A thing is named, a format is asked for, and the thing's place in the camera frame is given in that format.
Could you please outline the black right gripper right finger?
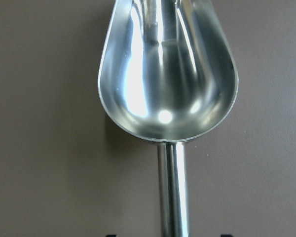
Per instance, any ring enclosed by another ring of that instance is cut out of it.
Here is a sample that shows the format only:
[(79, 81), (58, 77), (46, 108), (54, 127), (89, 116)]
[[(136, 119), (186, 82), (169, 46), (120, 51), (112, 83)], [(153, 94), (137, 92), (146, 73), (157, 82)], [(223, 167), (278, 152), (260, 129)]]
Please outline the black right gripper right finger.
[(237, 235), (234, 232), (224, 231), (221, 232), (218, 237), (237, 237)]

